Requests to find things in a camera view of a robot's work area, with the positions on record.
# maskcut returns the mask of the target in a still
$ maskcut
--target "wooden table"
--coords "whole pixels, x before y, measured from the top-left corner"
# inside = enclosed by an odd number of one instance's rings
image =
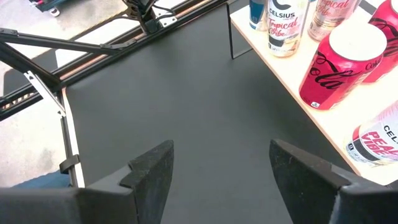
[[[316,3],[310,4],[297,53],[287,58],[277,58],[271,55],[267,47],[267,33],[250,28],[249,6],[232,13],[231,21],[355,173],[378,184],[390,184],[398,179],[398,164],[370,168],[352,160],[344,150],[344,146],[352,136],[354,128],[372,119],[384,108],[398,100],[398,88],[396,87],[398,68],[391,72],[394,74],[384,77],[377,83],[360,85],[332,110],[319,111],[307,106],[299,95],[299,85],[319,44],[307,34]],[[368,22],[370,18],[371,15],[359,7],[349,19]]]

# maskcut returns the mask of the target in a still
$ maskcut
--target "table leg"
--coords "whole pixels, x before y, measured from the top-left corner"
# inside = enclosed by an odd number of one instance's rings
[[[229,5],[234,3],[235,1],[228,1],[226,3],[226,13],[227,13],[227,17],[228,17],[228,34],[229,34],[229,51],[231,52],[231,58],[232,59],[236,59],[237,57],[245,54],[246,52],[249,52],[250,50],[252,50],[253,48],[248,48],[246,50],[242,50],[241,52],[234,54],[234,47],[233,47],[233,40],[232,40],[232,27],[231,27],[231,13],[229,10]]]

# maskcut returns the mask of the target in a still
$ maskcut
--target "black mat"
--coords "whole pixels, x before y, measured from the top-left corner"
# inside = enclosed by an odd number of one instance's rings
[[[41,55],[32,59],[36,64],[40,65],[47,71],[52,71],[58,68],[57,65],[57,57],[55,56],[55,50],[51,49],[47,52],[42,53]],[[4,93],[3,95],[7,95],[8,93],[28,84],[29,82],[25,78],[24,74],[21,72],[11,69],[4,74]]]
[[[221,7],[68,88],[86,184],[173,139],[162,223],[291,223],[272,138],[349,169],[264,62],[228,44]]]

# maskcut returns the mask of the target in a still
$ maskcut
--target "celsius drink can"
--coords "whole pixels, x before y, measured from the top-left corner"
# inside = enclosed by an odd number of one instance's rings
[[[355,161],[375,166],[398,161],[398,101],[354,130],[345,146]]]
[[[334,107],[379,65],[386,45],[377,27],[342,23],[320,42],[301,82],[301,98],[319,110]]]
[[[318,0],[308,34],[321,41],[355,10],[361,0]]]
[[[249,0],[250,26],[259,31],[267,31],[266,0]]]
[[[398,64],[398,0],[383,2],[369,23],[378,27],[386,35],[387,48],[380,65],[363,80],[364,83],[376,82]]]
[[[300,44],[309,0],[268,0],[268,47],[277,57],[294,54]]]

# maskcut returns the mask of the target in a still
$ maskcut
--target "can top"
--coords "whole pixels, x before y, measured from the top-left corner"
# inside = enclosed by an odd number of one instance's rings
[[[391,0],[391,8],[394,10],[395,13],[398,13],[398,1],[397,0]]]
[[[332,30],[329,42],[338,55],[361,62],[377,58],[387,47],[384,33],[365,22],[344,21]]]

